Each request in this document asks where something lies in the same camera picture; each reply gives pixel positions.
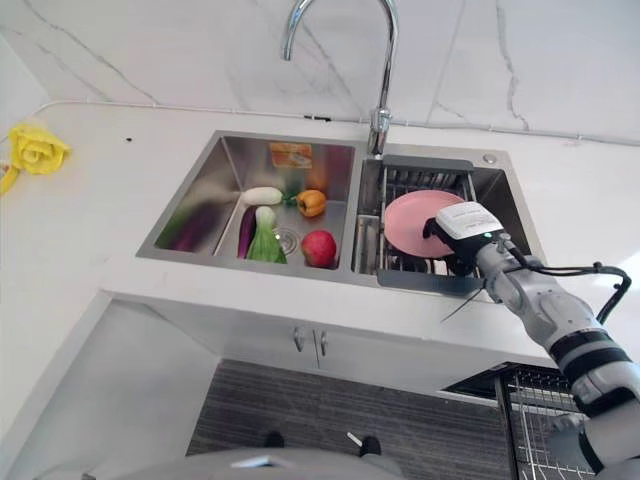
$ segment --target chrome faucet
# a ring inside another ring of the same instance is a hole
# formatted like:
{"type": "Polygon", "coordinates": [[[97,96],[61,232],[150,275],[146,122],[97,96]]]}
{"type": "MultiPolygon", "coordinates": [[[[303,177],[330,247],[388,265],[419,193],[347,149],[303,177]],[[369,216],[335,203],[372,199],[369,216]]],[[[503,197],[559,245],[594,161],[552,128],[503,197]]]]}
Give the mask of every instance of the chrome faucet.
{"type": "MultiPolygon", "coordinates": [[[[384,144],[387,141],[387,131],[391,123],[391,111],[387,108],[387,96],[389,95],[389,80],[391,79],[391,70],[396,53],[396,41],[398,39],[398,10],[395,0],[379,0],[382,9],[387,16],[387,26],[389,28],[389,36],[387,38],[387,54],[384,62],[384,72],[382,74],[382,86],[380,87],[380,99],[378,106],[371,111],[371,130],[369,132],[369,154],[379,157],[384,150],[384,144]]],[[[302,14],[311,5],[313,0],[296,0],[287,28],[285,29],[284,39],[282,41],[282,58],[291,60],[291,47],[293,45],[293,36],[302,14]]]]}

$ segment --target white countertop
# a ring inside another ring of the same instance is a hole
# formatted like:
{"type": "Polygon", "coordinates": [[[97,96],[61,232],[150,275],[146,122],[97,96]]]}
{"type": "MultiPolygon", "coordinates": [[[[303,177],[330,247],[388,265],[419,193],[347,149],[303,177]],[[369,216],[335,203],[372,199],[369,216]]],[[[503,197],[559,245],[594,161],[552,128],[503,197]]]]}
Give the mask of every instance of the white countertop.
{"type": "MultiPolygon", "coordinates": [[[[364,140],[368,126],[88,104],[53,105],[38,117],[73,154],[54,175],[21,176],[0,205],[0,433],[100,289],[469,345],[550,364],[520,321],[499,305],[472,302],[440,323],[459,299],[134,257],[215,130],[364,140]]],[[[549,264],[600,260],[638,276],[640,149],[397,126],[388,142],[507,151],[549,264]]],[[[609,280],[562,283],[596,311],[611,294],[609,280]]],[[[607,323],[635,359],[639,310],[635,287],[607,323]]]]}

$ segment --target bok choy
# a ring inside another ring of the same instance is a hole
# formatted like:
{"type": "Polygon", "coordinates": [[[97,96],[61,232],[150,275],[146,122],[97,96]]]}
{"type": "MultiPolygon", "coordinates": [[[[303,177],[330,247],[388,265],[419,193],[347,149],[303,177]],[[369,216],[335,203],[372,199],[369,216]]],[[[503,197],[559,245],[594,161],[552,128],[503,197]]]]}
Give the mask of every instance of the bok choy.
{"type": "Polygon", "coordinates": [[[258,207],[256,209],[256,233],[246,258],[261,262],[287,263],[287,257],[273,233],[275,223],[276,214],[271,208],[258,207]]]}

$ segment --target person's foot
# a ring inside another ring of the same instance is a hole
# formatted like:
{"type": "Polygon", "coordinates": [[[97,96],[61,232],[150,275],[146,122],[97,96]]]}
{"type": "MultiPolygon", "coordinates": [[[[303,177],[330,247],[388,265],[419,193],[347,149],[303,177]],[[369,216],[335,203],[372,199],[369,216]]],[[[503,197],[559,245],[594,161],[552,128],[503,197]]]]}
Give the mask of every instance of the person's foot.
{"type": "Polygon", "coordinates": [[[272,431],[264,439],[265,448],[284,448],[284,437],[280,432],[272,431]]]}
{"type": "Polygon", "coordinates": [[[367,436],[362,440],[359,456],[364,457],[368,453],[373,455],[382,455],[382,447],[380,446],[380,441],[376,437],[367,436]]]}

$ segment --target pink plate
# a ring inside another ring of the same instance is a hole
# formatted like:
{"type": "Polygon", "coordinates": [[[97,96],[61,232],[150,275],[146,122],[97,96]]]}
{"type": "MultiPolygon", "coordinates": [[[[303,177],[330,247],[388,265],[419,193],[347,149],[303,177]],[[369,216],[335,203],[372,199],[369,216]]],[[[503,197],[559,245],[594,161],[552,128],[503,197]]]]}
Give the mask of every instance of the pink plate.
{"type": "Polygon", "coordinates": [[[442,190],[418,190],[396,198],[384,212],[384,236],[398,250],[422,258],[441,258],[453,252],[439,238],[422,238],[424,224],[441,208],[464,202],[442,190]]]}

